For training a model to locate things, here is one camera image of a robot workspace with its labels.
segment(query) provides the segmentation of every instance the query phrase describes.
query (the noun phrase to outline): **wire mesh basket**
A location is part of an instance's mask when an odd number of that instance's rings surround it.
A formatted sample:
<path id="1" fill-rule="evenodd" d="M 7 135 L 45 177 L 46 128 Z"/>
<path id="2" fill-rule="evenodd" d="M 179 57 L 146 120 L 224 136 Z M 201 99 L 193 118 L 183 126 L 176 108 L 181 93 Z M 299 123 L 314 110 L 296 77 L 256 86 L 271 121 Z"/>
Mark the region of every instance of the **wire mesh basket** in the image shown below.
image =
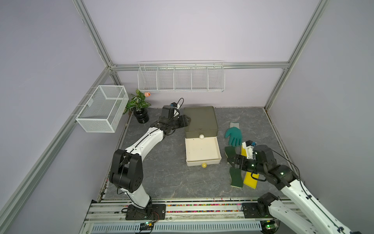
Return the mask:
<path id="1" fill-rule="evenodd" d="M 124 86 L 99 85 L 76 120 L 88 133 L 114 133 L 128 100 Z"/>
<path id="2" fill-rule="evenodd" d="M 224 91 L 225 72 L 221 64 L 183 64 L 141 66 L 138 71 L 141 91 Z"/>

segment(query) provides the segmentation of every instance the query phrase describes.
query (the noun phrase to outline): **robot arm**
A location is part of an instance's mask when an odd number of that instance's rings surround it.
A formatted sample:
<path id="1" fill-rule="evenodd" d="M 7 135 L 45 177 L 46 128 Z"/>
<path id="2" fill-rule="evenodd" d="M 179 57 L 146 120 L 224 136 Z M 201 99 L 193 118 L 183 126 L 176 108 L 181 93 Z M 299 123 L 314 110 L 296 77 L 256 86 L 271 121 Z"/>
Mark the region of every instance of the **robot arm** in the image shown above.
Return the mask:
<path id="1" fill-rule="evenodd" d="M 290 198 L 312 222 L 286 208 L 276 196 L 267 193 L 258 199 L 258 211 L 263 216 L 272 215 L 284 222 L 294 232 L 339 234 L 354 233 L 338 221 L 303 185 L 299 177 L 286 165 L 277 164 L 273 151 L 266 145 L 253 147 L 254 158 L 237 155 L 235 164 L 241 170 L 264 175 L 266 180 Z"/>
<path id="2" fill-rule="evenodd" d="M 145 209 L 145 213 L 140 212 L 145 214 L 144 216 L 151 212 L 152 201 L 141 184 L 143 181 L 142 162 L 164 136 L 189 124 L 190 118 L 179 115 L 179 108 L 180 106 L 176 103 L 164 106 L 159 119 L 138 141 L 125 150 L 118 149 L 113 155 L 109 181 L 130 198 L 134 207 Z"/>

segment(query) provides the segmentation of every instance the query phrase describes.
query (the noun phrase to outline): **rubber glove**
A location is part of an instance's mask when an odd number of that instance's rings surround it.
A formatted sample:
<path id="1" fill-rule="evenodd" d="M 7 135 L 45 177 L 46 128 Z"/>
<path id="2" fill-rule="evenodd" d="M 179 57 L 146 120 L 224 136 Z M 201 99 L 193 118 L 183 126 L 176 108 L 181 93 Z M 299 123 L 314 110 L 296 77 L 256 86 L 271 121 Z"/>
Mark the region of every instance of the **rubber glove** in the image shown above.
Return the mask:
<path id="1" fill-rule="evenodd" d="M 230 136 L 229 145 L 232 147 L 240 146 L 242 145 L 242 132 L 237 127 L 229 128 L 226 131 L 225 138 L 228 138 Z"/>

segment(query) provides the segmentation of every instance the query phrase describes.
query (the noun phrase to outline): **yellow sponge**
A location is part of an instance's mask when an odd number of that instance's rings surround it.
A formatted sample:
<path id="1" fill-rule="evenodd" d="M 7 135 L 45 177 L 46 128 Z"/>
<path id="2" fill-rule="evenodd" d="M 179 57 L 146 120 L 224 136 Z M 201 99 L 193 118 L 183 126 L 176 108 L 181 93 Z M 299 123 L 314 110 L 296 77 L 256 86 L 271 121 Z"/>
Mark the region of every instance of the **yellow sponge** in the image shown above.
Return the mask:
<path id="1" fill-rule="evenodd" d="M 244 147 L 242 146 L 242 153 L 241 155 L 243 156 L 247 156 L 247 153 L 245 152 L 245 149 Z M 256 179 L 258 179 L 259 175 L 258 174 L 253 174 L 253 177 L 255 177 Z M 250 172 L 247 172 L 245 174 L 245 178 L 244 178 L 244 181 L 243 183 L 253 189 L 256 189 L 256 186 L 257 186 L 257 180 L 253 179 L 251 177 L 251 173 Z"/>

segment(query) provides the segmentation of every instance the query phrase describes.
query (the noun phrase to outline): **green leaf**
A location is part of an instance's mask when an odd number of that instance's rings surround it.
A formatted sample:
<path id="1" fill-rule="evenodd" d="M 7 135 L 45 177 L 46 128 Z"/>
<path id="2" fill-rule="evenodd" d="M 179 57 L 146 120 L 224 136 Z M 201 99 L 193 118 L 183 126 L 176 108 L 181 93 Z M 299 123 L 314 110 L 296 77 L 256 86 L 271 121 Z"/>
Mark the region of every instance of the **green leaf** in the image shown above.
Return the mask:
<path id="1" fill-rule="evenodd" d="M 127 103 L 126 107 L 132 108 L 137 102 L 135 100 L 131 100 L 130 102 Z"/>
<path id="2" fill-rule="evenodd" d="M 129 108 L 125 108 L 125 110 L 123 111 L 123 114 L 126 114 L 127 112 L 129 112 Z"/>
<path id="3" fill-rule="evenodd" d="M 136 103 L 140 103 L 142 100 L 140 99 L 140 97 L 134 97 L 133 101 L 135 101 Z"/>
<path id="4" fill-rule="evenodd" d="M 142 103 L 142 105 L 143 105 L 143 108 L 147 108 L 147 107 L 150 107 L 150 106 L 151 106 L 151 104 L 150 104 L 149 102 L 147 102 L 147 101 L 144 101 L 144 102 Z"/>
<path id="5" fill-rule="evenodd" d="M 144 101 L 145 100 L 145 96 L 144 96 L 144 94 L 142 93 L 142 95 L 139 95 L 138 96 L 142 101 Z"/>

